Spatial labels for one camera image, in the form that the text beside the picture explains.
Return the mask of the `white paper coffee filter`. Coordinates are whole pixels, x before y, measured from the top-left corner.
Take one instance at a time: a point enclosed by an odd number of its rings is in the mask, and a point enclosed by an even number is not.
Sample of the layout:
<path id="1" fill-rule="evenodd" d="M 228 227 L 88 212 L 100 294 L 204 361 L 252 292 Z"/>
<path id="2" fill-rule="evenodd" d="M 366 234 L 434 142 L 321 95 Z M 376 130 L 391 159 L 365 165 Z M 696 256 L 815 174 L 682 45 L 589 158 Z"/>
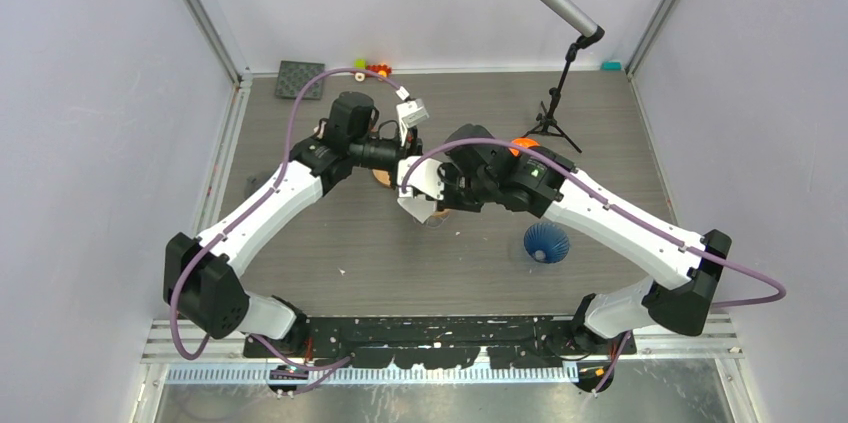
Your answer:
<path id="1" fill-rule="evenodd" d="M 437 200 L 426 195 L 400 195 L 397 203 L 419 223 L 426 223 L 437 212 L 438 206 Z"/>

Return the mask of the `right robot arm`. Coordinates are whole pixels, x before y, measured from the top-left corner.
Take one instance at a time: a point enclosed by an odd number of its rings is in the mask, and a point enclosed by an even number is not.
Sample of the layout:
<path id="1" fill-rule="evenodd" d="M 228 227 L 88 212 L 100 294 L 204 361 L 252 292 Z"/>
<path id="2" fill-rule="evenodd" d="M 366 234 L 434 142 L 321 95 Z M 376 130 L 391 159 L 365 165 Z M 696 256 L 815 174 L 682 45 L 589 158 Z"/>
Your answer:
<path id="1" fill-rule="evenodd" d="M 623 289 L 581 300 L 570 328 L 577 349 L 596 353 L 610 339 L 651 325 L 702 334 L 731 248 L 728 235 L 672 225 L 604 189 L 556 152 L 538 144 L 521 150 L 480 125 L 461 126 L 439 150 L 450 160 L 448 207 L 478 211 L 496 203 L 526 212 L 578 230 L 646 273 Z"/>

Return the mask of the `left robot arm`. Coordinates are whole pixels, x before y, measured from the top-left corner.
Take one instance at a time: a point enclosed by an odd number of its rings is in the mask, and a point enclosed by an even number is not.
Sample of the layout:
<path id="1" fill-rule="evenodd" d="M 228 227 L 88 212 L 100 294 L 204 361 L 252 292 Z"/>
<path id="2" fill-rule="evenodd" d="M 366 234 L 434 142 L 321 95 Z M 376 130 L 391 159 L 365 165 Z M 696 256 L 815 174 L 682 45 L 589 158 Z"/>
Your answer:
<path id="1" fill-rule="evenodd" d="M 404 88 L 396 91 L 398 135 L 373 135 L 379 112 L 373 100 L 345 92 L 312 135 L 291 145 L 283 161 L 251 196 L 195 237 L 173 236 L 165 246 L 163 299 L 171 336 L 185 318 L 205 341 L 234 332 L 268 337 L 280 355 L 298 355 L 307 341 L 294 307 L 245 290 L 241 277 L 260 250 L 294 217 L 318 202 L 356 166 L 392 170 L 416 150 L 416 126 L 425 108 Z"/>

